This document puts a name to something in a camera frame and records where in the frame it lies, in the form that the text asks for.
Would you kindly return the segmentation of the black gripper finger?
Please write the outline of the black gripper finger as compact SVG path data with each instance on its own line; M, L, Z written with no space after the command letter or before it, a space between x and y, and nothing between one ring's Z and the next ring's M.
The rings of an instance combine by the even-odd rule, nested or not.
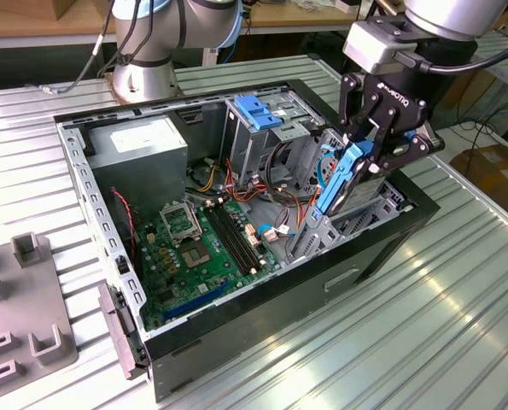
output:
M374 127L370 118L381 102L382 94L363 74L342 76L338 115L349 141L360 142L367 138Z
M376 129L365 170L386 173L442 150L443 140L429 130L428 106L414 100L405 108L388 99L367 99L365 119Z

